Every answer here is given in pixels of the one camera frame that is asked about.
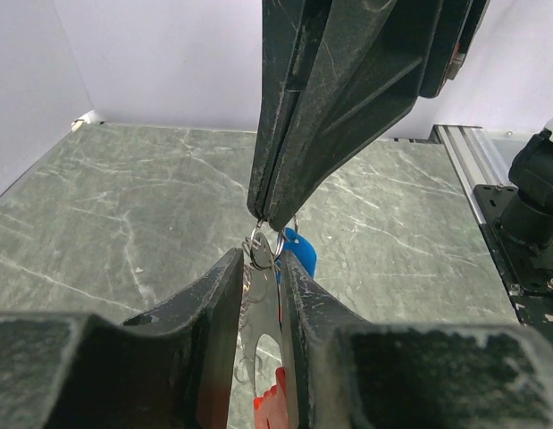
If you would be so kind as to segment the blue key tag with key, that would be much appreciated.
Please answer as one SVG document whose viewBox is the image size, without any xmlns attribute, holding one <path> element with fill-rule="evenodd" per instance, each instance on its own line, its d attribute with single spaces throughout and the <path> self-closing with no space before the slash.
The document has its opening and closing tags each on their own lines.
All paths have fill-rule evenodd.
<svg viewBox="0 0 553 429">
<path fill-rule="evenodd" d="M 276 264 L 276 280 L 281 284 L 281 254 L 284 250 L 291 251 L 311 278 L 314 278 L 317 265 L 317 253 L 309 240 L 298 231 L 297 218 L 293 217 L 294 226 L 285 227 L 277 237 L 277 247 L 274 257 Z"/>
</svg>

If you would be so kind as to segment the metal key organizer red handle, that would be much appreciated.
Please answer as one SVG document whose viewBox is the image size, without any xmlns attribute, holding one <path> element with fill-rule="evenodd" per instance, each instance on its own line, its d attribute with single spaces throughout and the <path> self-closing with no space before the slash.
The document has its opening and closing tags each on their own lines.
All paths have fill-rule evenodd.
<svg viewBox="0 0 553 429">
<path fill-rule="evenodd" d="M 244 238 L 242 248 L 247 255 L 243 271 L 243 291 L 240 307 L 239 337 L 242 350 L 240 363 L 245 367 L 253 392 L 253 412 L 256 428 L 296 428 L 289 411 L 287 371 L 278 367 L 275 384 L 263 393 L 257 389 L 256 374 L 261 369 L 257 346 L 262 337 L 271 338 L 282 346 L 281 334 L 281 267 L 278 257 L 284 239 L 271 250 L 268 239 L 258 223 Z"/>
</svg>

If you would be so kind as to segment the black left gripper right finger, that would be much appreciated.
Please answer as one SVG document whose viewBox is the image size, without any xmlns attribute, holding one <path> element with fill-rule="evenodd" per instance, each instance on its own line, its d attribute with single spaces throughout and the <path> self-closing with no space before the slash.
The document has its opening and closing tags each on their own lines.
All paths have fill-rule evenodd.
<svg viewBox="0 0 553 429">
<path fill-rule="evenodd" d="M 553 428 L 553 347 L 516 324 L 374 324 L 281 256 L 292 428 Z"/>
</svg>

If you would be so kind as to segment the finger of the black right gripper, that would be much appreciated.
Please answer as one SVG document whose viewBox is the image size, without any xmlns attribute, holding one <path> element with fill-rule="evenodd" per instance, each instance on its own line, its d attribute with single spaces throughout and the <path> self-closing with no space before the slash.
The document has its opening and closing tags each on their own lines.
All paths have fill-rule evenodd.
<svg viewBox="0 0 553 429">
<path fill-rule="evenodd" d="M 262 99 L 247 208 L 264 220 L 264 203 L 273 168 L 273 150 L 281 132 L 286 82 L 301 26 L 302 1 L 262 2 Z"/>
</svg>

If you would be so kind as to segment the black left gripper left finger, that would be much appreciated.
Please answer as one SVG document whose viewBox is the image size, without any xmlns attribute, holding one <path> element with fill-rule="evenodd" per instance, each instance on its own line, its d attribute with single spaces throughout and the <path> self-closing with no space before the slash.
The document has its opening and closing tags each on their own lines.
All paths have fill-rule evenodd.
<svg viewBox="0 0 553 429">
<path fill-rule="evenodd" d="M 122 324 L 0 312 L 0 428 L 223 428 L 244 254 Z"/>
</svg>

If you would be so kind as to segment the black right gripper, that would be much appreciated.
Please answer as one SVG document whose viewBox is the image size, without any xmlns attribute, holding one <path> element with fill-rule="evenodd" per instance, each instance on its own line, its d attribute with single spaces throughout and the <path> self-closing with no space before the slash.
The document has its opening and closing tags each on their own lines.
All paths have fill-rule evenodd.
<svg viewBox="0 0 553 429">
<path fill-rule="evenodd" d="M 274 230 L 418 98 L 439 95 L 462 68 L 489 4 L 302 2 L 264 203 Z"/>
</svg>

